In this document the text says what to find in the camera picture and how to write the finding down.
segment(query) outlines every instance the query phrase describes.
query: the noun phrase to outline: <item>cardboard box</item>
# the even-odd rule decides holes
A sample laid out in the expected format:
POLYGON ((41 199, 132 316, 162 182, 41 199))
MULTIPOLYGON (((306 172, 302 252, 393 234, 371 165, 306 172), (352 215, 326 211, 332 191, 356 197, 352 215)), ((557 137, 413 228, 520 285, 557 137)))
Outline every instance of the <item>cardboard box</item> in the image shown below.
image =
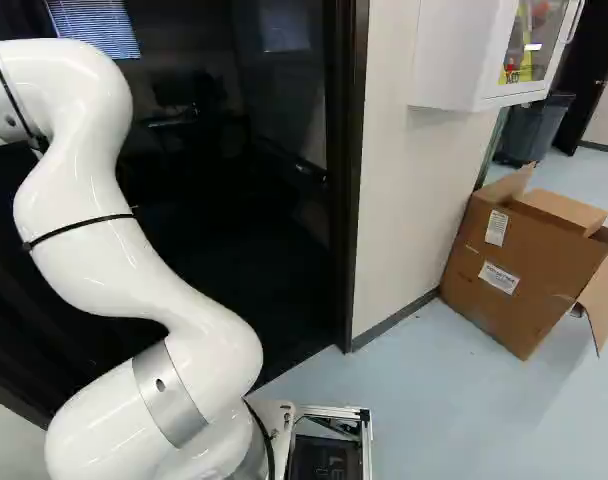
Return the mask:
POLYGON ((553 211, 547 202, 515 209, 533 168, 523 167, 471 196, 441 296, 522 360, 578 303, 588 315, 599 355, 608 338, 608 228, 599 226, 585 237, 592 226, 569 229, 552 220, 560 218, 554 213, 560 206, 571 208, 561 196, 553 211))
POLYGON ((597 232, 608 216, 606 210, 541 188, 520 195, 510 207, 513 211, 540 218, 583 237, 597 232))

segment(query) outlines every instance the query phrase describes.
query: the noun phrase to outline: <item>white label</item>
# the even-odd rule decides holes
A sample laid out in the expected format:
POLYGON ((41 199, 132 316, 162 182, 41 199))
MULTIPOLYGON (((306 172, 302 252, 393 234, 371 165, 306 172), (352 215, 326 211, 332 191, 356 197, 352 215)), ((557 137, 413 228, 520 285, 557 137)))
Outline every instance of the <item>white label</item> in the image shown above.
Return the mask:
POLYGON ((519 277, 511 275, 487 261, 484 262, 478 277, 509 295, 513 295, 517 284, 520 283, 519 277))
POLYGON ((486 243, 501 247, 504 244, 504 234, 506 233, 507 225, 508 215, 493 210, 488 218, 488 227, 486 227, 486 243))

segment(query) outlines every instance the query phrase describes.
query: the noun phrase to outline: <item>door frame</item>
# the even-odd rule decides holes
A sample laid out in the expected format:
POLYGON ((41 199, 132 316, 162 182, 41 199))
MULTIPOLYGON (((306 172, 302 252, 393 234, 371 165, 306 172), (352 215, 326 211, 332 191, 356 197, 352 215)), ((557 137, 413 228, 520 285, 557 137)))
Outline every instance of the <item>door frame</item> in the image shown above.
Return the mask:
POLYGON ((326 158, 335 344, 349 353, 353 340, 369 0, 334 0, 325 2, 325 8, 326 158))

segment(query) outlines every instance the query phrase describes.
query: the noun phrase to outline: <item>light blue floor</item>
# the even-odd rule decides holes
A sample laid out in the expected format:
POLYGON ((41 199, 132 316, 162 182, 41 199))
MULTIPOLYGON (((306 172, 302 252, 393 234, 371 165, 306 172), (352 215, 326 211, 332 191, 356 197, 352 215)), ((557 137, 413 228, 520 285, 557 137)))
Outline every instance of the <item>light blue floor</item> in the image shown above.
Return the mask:
MULTIPOLYGON (((552 153, 532 185, 608 210, 608 154, 552 153)), ((608 480, 608 344, 598 360, 585 319, 564 318, 521 362, 435 300, 359 352, 328 348, 254 395, 370 407, 377 480, 608 480)))

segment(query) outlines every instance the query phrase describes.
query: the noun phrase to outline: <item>black door frame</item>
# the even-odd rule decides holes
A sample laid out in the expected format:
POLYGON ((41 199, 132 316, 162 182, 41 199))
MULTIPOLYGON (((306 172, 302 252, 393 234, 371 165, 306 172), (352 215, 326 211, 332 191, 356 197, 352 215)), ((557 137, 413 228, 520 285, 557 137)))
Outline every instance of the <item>black door frame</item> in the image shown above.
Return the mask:
POLYGON ((564 116, 553 145, 570 156, 581 145, 582 136, 608 80, 607 1, 587 2, 579 19, 575 39, 564 54, 556 87, 575 93, 577 97, 564 116), (596 31, 598 24, 601 27, 599 32, 596 31), (599 45, 596 45, 596 38, 600 40, 599 45))
POLYGON ((337 300, 335 343, 342 352, 349 353, 353 339, 369 0, 334 0, 326 8, 326 156, 337 300))

